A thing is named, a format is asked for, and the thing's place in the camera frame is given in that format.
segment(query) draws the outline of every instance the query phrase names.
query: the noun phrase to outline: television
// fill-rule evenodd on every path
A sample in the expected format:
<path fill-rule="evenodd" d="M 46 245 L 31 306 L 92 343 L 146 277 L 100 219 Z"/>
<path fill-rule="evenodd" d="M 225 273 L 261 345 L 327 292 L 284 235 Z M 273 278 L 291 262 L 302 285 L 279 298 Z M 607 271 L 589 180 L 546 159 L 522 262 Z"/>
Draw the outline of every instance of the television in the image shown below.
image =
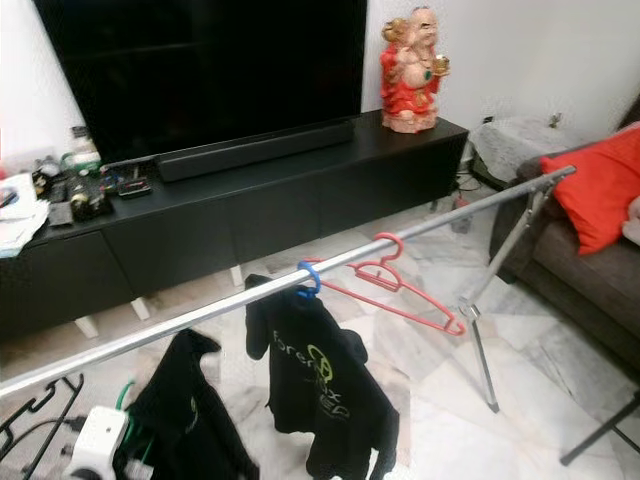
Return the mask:
<path fill-rule="evenodd" d="M 360 113 L 366 0 L 35 5 L 106 163 L 285 138 Z"/>

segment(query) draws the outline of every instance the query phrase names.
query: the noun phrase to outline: black stand leg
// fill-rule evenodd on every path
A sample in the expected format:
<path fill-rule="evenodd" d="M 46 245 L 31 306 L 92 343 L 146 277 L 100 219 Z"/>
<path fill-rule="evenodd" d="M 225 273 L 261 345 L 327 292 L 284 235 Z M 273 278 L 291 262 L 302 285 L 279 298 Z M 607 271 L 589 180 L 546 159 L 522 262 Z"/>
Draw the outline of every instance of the black stand leg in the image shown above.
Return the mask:
<path fill-rule="evenodd" d="M 569 465 L 573 460 L 578 457 L 582 452 L 584 452 L 591 445 L 596 443 L 602 436 L 604 436 L 609 430 L 613 430 L 620 438 L 622 438 L 625 442 L 627 442 L 631 448 L 633 448 L 636 452 L 640 453 L 640 448 L 636 445 L 629 437 L 627 437 L 624 433 L 622 433 L 616 425 L 620 423 L 622 420 L 627 418 L 629 415 L 633 413 L 633 411 L 640 407 L 640 391 L 636 392 L 633 395 L 633 400 L 622 408 L 618 413 L 616 413 L 613 417 L 607 420 L 600 428 L 598 428 L 595 432 L 589 435 L 580 445 L 567 453 L 564 457 L 560 459 L 560 463 L 564 466 Z"/>
<path fill-rule="evenodd" d="M 73 383 L 71 383 L 67 379 L 67 377 L 63 377 L 62 381 L 71 390 L 71 398 L 69 399 L 69 401 L 65 405 L 64 409 L 62 410 L 62 413 L 60 414 L 60 417 L 58 418 L 58 421 L 55 423 L 55 425 L 53 426 L 53 428 L 49 432 L 49 435 L 47 436 L 46 440 L 44 441 L 44 444 L 42 445 L 42 447 L 40 447 L 40 450 L 36 454 L 36 457 L 33 459 L 31 464 L 29 465 L 29 468 L 27 468 L 26 471 L 24 472 L 24 477 L 23 478 L 25 480 L 31 478 L 31 475 L 33 475 L 33 472 L 35 472 L 36 467 L 40 463 L 40 460 L 42 460 L 42 457 L 44 456 L 45 452 L 49 448 L 49 445 L 51 444 L 51 441 L 53 440 L 53 437 L 55 437 L 56 433 L 58 432 L 58 429 L 60 428 L 60 425 L 62 425 L 62 422 L 67 417 L 67 414 L 69 413 L 69 410 L 71 410 L 71 407 L 75 403 L 76 398 L 78 398 L 78 395 L 80 395 L 80 390 L 82 390 L 82 387 L 84 386 L 84 375 L 82 373 L 79 375 L 79 377 L 78 377 L 78 385 L 77 386 L 74 385 Z"/>

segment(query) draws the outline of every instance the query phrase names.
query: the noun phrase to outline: tripod leg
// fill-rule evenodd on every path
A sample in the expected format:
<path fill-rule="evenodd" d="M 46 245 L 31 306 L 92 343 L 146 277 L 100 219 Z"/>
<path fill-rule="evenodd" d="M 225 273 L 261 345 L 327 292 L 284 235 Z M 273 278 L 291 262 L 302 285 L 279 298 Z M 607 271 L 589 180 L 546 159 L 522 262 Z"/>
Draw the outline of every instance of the tripod leg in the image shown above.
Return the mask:
<path fill-rule="evenodd" d="M 604 422 L 604 424 L 598 428 L 595 432 L 585 438 L 577 447 L 571 450 L 569 453 L 560 458 L 560 463 L 565 467 L 573 462 L 578 455 L 584 452 L 591 445 L 596 443 L 600 438 L 602 438 L 609 430 L 617 430 L 616 425 L 620 423 L 622 420 L 627 418 L 629 415 L 633 413 L 633 411 L 640 407 L 640 391 L 634 394 L 634 398 L 631 402 L 625 405 L 622 410 L 616 413 L 609 420 Z"/>
<path fill-rule="evenodd" d="M 491 380 L 491 372 L 489 371 L 489 364 L 487 363 L 487 357 L 484 353 L 484 346 L 482 345 L 482 337 L 480 336 L 480 330 L 478 328 L 478 320 L 480 319 L 480 312 L 475 305 L 464 308 L 463 313 L 467 317 L 467 324 L 469 325 L 469 334 L 471 335 L 471 343 L 473 344 L 473 350 L 476 354 L 476 360 L 480 367 L 480 381 L 482 382 L 482 390 L 487 405 L 493 413 L 500 411 L 498 400 L 496 398 L 496 392 L 493 388 L 493 381 Z"/>

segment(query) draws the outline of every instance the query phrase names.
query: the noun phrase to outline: black tv cabinet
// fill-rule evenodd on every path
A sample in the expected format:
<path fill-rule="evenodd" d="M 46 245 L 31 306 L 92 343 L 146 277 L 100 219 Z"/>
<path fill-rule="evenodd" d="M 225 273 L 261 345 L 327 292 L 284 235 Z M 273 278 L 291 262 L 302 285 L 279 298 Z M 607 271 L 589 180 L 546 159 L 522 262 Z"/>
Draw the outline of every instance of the black tv cabinet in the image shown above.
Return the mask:
<path fill-rule="evenodd" d="M 115 212 L 45 226 L 0 260 L 0 341 L 134 300 L 449 194 L 467 130 L 417 135 L 354 121 L 354 140 L 114 200 Z"/>

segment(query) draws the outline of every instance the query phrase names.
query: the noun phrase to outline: black t-shirt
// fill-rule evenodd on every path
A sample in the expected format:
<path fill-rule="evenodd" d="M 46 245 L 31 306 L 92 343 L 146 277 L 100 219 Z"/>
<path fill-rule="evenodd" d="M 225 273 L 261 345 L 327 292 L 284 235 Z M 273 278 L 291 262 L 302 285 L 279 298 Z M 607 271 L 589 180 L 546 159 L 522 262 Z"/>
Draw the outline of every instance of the black t-shirt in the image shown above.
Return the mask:
<path fill-rule="evenodd" d="M 202 355 L 219 350 L 216 342 L 192 330 L 178 333 L 128 408 L 135 425 L 154 438 L 145 462 L 154 467 L 153 479 L 259 478 L 222 400 L 200 369 Z"/>
<path fill-rule="evenodd" d="M 245 285 L 269 281 L 250 275 Z M 372 479 L 395 465 L 399 415 L 364 366 L 360 336 L 341 330 L 317 298 L 277 292 L 247 306 L 247 353 L 269 355 L 270 399 L 280 432 L 314 432 L 307 471 L 317 479 Z"/>

